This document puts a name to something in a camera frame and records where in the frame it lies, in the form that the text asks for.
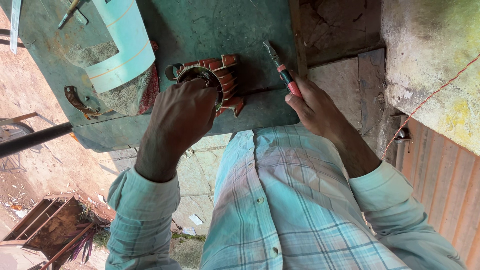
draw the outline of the person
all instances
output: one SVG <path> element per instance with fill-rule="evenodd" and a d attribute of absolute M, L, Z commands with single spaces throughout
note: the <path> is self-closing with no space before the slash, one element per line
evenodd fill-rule
<path fill-rule="evenodd" d="M 380 161 L 332 99 L 290 71 L 301 124 L 238 132 L 216 176 L 200 269 L 465 269 L 412 186 Z M 106 269 L 181 269 L 168 255 L 176 166 L 212 127 L 202 79 L 158 94 L 134 168 L 112 183 Z M 367 226 L 368 221 L 374 233 Z"/>

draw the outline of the patterned fabric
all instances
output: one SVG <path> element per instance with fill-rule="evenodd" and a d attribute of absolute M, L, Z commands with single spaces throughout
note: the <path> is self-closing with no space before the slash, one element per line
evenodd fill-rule
<path fill-rule="evenodd" d="M 151 41 L 152 48 L 158 49 Z M 65 58 L 72 64 L 86 68 L 100 63 L 119 52 L 115 42 L 109 41 L 82 49 L 74 45 Z M 121 114 L 139 115 L 149 109 L 155 102 L 159 91 L 158 75 L 155 64 L 132 80 L 104 93 L 96 93 L 105 105 Z"/>
<path fill-rule="evenodd" d="M 412 191 L 385 162 L 348 179 L 334 145 L 303 126 L 239 132 L 217 173 L 200 268 L 463 269 Z M 126 170 L 108 201 L 117 216 L 107 270 L 180 269 L 168 256 L 177 177 L 159 184 Z"/>

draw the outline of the red screwdriver handle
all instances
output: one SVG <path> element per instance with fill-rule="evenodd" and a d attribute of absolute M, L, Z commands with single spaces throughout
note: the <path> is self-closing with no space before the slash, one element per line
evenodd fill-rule
<path fill-rule="evenodd" d="M 295 83 L 295 81 L 293 80 L 292 76 L 288 72 L 285 65 L 282 64 L 276 69 L 278 70 L 278 73 L 280 73 L 280 78 L 282 78 L 283 82 L 285 83 L 287 88 L 290 90 L 290 93 L 292 93 L 293 95 L 299 98 L 303 98 L 297 83 Z"/>

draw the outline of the green workbench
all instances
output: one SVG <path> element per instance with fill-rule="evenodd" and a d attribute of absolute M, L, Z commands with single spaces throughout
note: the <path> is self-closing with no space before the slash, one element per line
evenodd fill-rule
<path fill-rule="evenodd" d="M 0 0 L 8 17 L 11 4 L 12 0 Z M 159 46 L 155 63 L 161 91 L 173 83 L 164 75 L 169 64 L 239 54 L 240 64 L 233 70 L 239 84 L 236 95 L 244 96 L 245 106 L 238 118 L 234 118 L 231 110 L 217 117 L 207 135 L 298 123 L 296 113 L 284 102 L 288 91 L 262 45 L 269 39 L 284 64 L 297 69 L 297 50 L 287 0 L 139 0 L 137 4 L 150 39 Z M 24 1 L 19 37 L 85 148 L 111 151 L 138 146 L 150 120 L 149 113 L 125 116 L 111 111 L 88 120 L 67 101 L 63 88 L 73 85 L 86 106 L 108 110 L 93 95 L 86 72 L 69 63 L 64 54 L 74 44 L 85 48 L 107 42 L 111 37 L 95 5 L 85 0 L 78 9 L 88 19 L 88 24 L 70 18 L 57 30 L 66 9 L 60 0 Z M 34 92 L 27 94 L 35 98 Z M 89 101 L 83 101 L 86 96 L 90 97 Z"/>

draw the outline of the wire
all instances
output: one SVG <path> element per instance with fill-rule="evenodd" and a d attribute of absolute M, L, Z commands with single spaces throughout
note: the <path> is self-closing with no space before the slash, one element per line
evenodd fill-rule
<path fill-rule="evenodd" d="M 385 155 L 387 154 L 387 150 L 388 150 L 388 147 L 392 144 L 393 140 L 395 140 L 396 136 L 398 135 L 398 133 L 400 132 L 400 130 L 402 130 L 402 128 L 407 124 L 407 122 L 410 120 L 410 118 L 412 117 L 412 115 L 414 113 L 417 112 L 418 109 L 420 109 L 420 107 L 425 103 L 427 102 L 427 100 L 429 100 L 433 95 L 435 95 L 436 93 L 440 92 L 440 90 L 442 90 L 445 86 L 449 85 L 452 81 L 454 81 L 455 79 L 458 78 L 458 76 L 460 76 L 460 74 L 462 74 L 462 72 L 464 72 L 468 66 L 470 66 L 471 64 L 473 64 L 473 62 L 475 62 L 476 60 L 478 60 L 478 58 L 480 57 L 480 53 L 477 55 L 477 57 L 475 57 L 475 59 L 473 59 L 470 63 L 468 63 L 461 71 L 459 71 L 455 77 L 453 77 L 452 79 L 450 79 L 450 81 L 448 81 L 446 84 L 442 85 L 439 89 L 437 89 L 435 92 L 433 92 L 431 95 L 429 95 L 424 101 L 422 101 L 422 103 L 420 103 L 420 105 L 410 114 L 410 116 L 408 116 L 408 118 L 405 120 L 405 122 L 403 122 L 403 124 L 398 128 L 398 130 L 396 131 L 395 135 L 393 136 L 393 138 L 390 140 L 390 142 L 388 143 L 387 147 L 385 147 L 385 151 L 384 151 L 384 155 L 382 156 L 382 160 L 385 158 Z"/>

